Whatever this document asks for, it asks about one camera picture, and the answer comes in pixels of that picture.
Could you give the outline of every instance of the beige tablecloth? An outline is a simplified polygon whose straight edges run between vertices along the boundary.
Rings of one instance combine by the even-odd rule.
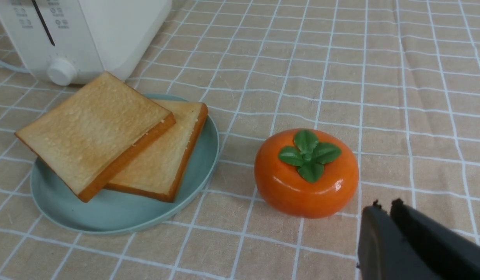
[[[1,25],[0,58],[21,65]],[[222,149],[210,186],[145,232],[60,229],[12,133],[75,89],[0,68],[0,280],[354,280],[360,210],[397,197],[480,244],[480,0],[175,1],[127,82],[207,103]],[[327,219],[285,216],[255,189],[259,145],[301,127],[360,164]]]

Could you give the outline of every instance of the plate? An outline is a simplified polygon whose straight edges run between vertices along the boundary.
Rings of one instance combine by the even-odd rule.
[[[186,101],[176,96],[145,94],[151,99]],[[219,156],[219,133],[208,117],[174,203],[101,190],[81,202],[40,159],[34,163],[30,188],[35,205],[53,223],[87,234],[126,234],[161,223],[187,206],[210,181]]]

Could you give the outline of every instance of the orange persimmon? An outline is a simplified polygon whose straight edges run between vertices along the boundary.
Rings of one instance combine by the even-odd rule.
[[[257,189],[274,209],[303,218],[324,218],[353,197],[359,168],[352,150],[322,131],[291,129],[261,145],[254,164]]]

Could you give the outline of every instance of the persimmon leaf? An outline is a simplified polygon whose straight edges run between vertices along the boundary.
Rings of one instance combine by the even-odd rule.
[[[299,175],[309,183],[314,183],[320,179],[325,167],[319,163],[306,163],[297,168]]]
[[[311,154],[319,142],[316,134],[307,129],[297,132],[294,137],[294,144],[302,154]]]
[[[283,147],[278,154],[278,158],[288,165],[302,166],[304,164],[300,151],[291,146]]]
[[[342,154],[342,150],[332,143],[318,143],[313,151],[313,161],[321,163],[331,163]]]

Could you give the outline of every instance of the power cord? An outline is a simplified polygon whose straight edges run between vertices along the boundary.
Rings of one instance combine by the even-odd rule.
[[[13,66],[13,65],[8,64],[8,63],[6,63],[2,60],[0,60],[0,66],[6,68],[8,70],[16,71],[16,72],[19,72],[19,73],[29,73],[29,71],[25,68]]]

